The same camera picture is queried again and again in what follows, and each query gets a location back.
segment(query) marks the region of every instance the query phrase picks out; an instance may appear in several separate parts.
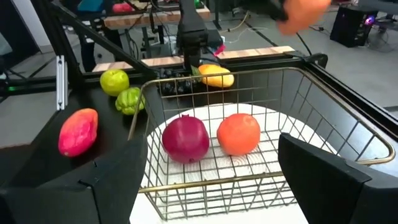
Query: purple light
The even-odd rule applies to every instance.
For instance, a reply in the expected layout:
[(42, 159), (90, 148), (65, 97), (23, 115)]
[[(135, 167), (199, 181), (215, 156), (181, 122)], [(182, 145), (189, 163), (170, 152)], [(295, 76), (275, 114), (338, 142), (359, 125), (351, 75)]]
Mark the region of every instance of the purple light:
[(365, 25), (366, 26), (373, 25), (374, 20), (375, 20), (374, 16), (368, 16), (368, 18), (366, 18), (366, 20), (365, 20)]

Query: orange fruit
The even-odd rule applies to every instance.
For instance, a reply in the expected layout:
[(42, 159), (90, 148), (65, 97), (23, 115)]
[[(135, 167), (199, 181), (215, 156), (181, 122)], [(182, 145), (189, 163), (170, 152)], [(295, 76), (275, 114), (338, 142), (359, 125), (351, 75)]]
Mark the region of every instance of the orange fruit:
[(217, 130), (217, 139), (225, 153), (242, 156), (260, 142), (260, 125), (250, 114), (238, 113), (224, 119)]

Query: computer tower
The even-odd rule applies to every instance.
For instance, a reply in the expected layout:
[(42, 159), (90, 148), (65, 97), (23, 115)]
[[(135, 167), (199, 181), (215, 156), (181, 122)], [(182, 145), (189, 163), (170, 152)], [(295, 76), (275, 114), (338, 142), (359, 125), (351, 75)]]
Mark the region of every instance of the computer tower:
[(358, 6), (340, 6), (330, 39), (346, 47), (363, 46), (377, 13), (375, 10)]

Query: white mat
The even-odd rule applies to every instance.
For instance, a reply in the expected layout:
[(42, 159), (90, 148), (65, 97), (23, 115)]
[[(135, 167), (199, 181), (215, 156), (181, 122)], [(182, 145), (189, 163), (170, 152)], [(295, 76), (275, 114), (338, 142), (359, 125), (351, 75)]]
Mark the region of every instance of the white mat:
[[(255, 149), (252, 153), (248, 154), (247, 156), (241, 156), (241, 157), (232, 157), (230, 158), (229, 156), (226, 156), (223, 154), (223, 151), (219, 147), (218, 141), (216, 140), (216, 131), (218, 129), (218, 126), (223, 120), (223, 117), (228, 117), (231, 114), (235, 113), (248, 113), (248, 114), (253, 114), (253, 116), (257, 119), (258, 123), (260, 124), (261, 127), (261, 142), (259, 143), (259, 147)], [(162, 133), (162, 131), (165, 129), (166, 125), (169, 124), (171, 121), (174, 119), (178, 118), (181, 116), (181, 114), (188, 114), (190, 116), (195, 116), (198, 119), (202, 120), (203, 123), (206, 126), (206, 129), (211, 137), (211, 143), (213, 145), (212, 149), (209, 149), (208, 154), (205, 156), (205, 158), (200, 161), (200, 166), (199, 162), (194, 163), (194, 164), (189, 164), (189, 165), (181, 165), (176, 162), (173, 162), (170, 160), (169, 162), (169, 176), (168, 179), (166, 176), (160, 174), (158, 172), (158, 185), (159, 181), (162, 183), (166, 183), (166, 180), (168, 180), (169, 184), (172, 183), (182, 183), (184, 181), (186, 182), (193, 182), (193, 181), (201, 181), (203, 179), (206, 180), (211, 180), (211, 179), (219, 179), (219, 178), (227, 178), (227, 177), (234, 177), (235, 173), (237, 176), (240, 175), (251, 175), (251, 174), (260, 174), (263, 172), (277, 172), (281, 171), (279, 163), (277, 162), (277, 152), (276, 148), (278, 146), (278, 138), (279, 134), (281, 132), (284, 133), (290, 133), (291, 136), (301, 139), (305, 142), (309, 142), (310, 144), (322, 148), (326, 151), (332, 152), (336, 154), (336, 151), (327, 143), (324, 141), (322, 137), (320, 137), (318, 134), (314, 132), (313, 129), (310, 127), (304, 125), (301, 121), (296, 120), (295, 118), (289, 117), (283, 113), (276, 112), (274, 110), (271, 110), (269, 108), (264, 108), (260, 106), (253, 106), (253, 105), (247, 105), (247, 104), (228, 104), (228, 105), (210, 105), (210, 106), (205, 106), (202, 108), (195, 108), (194, 110), (188, 110), (184, 111), (183, 113), (180, 113), (170, 119), (168, 119), (165, 123), (161, 124), (159, 128), (152, 132), (147, 140), (148, 144), (152, 146), (152, 156), (151, 153), (148, 153), (148, 156), (150, 158), (150, 163), (152, 164), (153, 167), (160, 167), (162, 170), (167, 170), (167, 160), (166, 162), (162, 162), (162, 159), (157, 158), (155, 155), (161, 155), (161, 157), (167, 159), (167, 155), (164, 152), (161, 144), (159, 144), (159, 136)], [(146, 173), (149, 173), (150, 171), (150, 165), (147, 163), (146, 167)], [(152, 183), (156, 183), (156, 175), (154, 175), (153, 169), (151, 170), (150, 173), (150, 181)], [(283, 177), (278, 177), (275, 178), (274, 181), (283, 181)], [(251, 181), (246, 181), (245, 183), (241, 183), (240, 187), (243, 185), (253, 185), (255, 184), (254, 180)], [(144, 177), (142, 180), (142, 185), (143, 186), (148, 186), (148, 178)], [(223, 185), (223, 189), (225, 187), (232, 187), (232, 184), (229, 186)], [(195, 189), (190, 189), (192, 191), (198, 191), (198, 189), (201, 188), (195, 188)], [(211, 190), (221, 190), (220, 185), (213, 185), (209, 187), (208, 189)], [(225, 192), (223, 191), (224, 194), (231, 194), (231, 191)], [(202, 195), (194, 194), (192, 197), (202, 197)], [(269, 195), (270, 198), (278, 197), (278, 195)], [(255, 202), (262, 203), (261, 198), (257, 197), (258, 199), (254, 199)], [(248, 201), (253, 201), (253, 197), (245, 197), (244, 199), (245, 203), (247, 203), (246, 200)], [(137, 198), (137, 202), (134, 205), (133, 213), (132, 213), (132, 223), (145, 223), (145, 224), (152, 224), (152, 223), (161, 223), (159, 216), (155, 213), (153, 208), (150, 208), (151, 205), (147, 207), (149, 204), (148, 200), (145, 198), (143, 195), (139, 195)], [(142, 216), (142, 209), (145, 208), (146, 211), (152, 210), (153, 214), (148, 217), (140, 217)], [(291, 211), (293, 213), (296, 213), (298, 215), (297, 220), (294, 222), (292, 219), (289, 218), (290, 215), (285, 214), (283, 217), (279, 217), (280, 220), (275, 220), (274, 217), (275, 215), (270, 215), (270, 212), (273, 211), (272, 213), (278, 214), (278, 211), (280, 209), (286, 210), (286, 212)], [(175, 211), (177, 212), (178, 210), (181, 210), (181, 206), (178, 206), (175, 208)], [(198, 211), (196, 215), (202, 215), (204, 211)], [(259, 223), (267, 223), (264, 220), (264, 214), (268, 214), (267, 217), (269, 217), (272, 220), (272, 223), (285, 223), (283, 220), (286, 220), (287, 222), (290, 223), (303, 223), (303, 215), (301, 210), (299, 209), (298, 205), (290, 205), (288, 207), (282, 207), (282, 208), (268, 208), (266, 210), (261, 209), (261, 210), (251, 210), (249, 212), (236, 212), (230, 213), (227, 216), (226, 215), (212, 215), (207, 218), (189, 218), (188, 220), (185, 221), (178, 221), (178, 220), (172, 220), (169, 221), (169, 223), (204, 223), (207, 222), (209, 223), (210, 220), (214, 220), (213, 222), (210, 223), (216, 223), (220, 222), (220, 218), (217, 217), (223, 217), (222, 221), (225, 222), (226, 220), (231, 220), (228, 221), (230, 222), (237, 222), (239, 218), (237, 216), (244, 216), (247, 217), (248, 214), (257, 214), (262, 217), (261, 222)]]

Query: black cover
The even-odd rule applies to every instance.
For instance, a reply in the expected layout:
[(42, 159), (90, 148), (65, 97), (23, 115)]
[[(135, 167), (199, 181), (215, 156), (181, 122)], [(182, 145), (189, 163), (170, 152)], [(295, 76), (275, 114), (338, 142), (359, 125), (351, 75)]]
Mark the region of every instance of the black cover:
[(3, 187), (0, 223), (128, 223), (146, 159), (138, 136), (39, 187)]
[(398, 179), (281, 134), (279, 163), (309, 224), (398, 223)]

